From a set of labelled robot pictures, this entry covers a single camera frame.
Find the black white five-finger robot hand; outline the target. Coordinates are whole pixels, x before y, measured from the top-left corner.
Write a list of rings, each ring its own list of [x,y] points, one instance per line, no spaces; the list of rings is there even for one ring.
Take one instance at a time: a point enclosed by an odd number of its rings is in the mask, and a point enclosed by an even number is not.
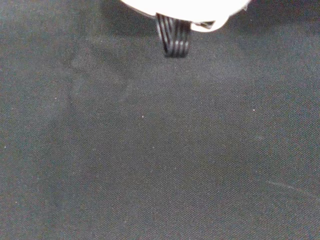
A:
[[[154,17],[164,55],[184,58],[190,49],[191,32],[210,33],[246,10],[250,0],[123,0],[126,6]]]

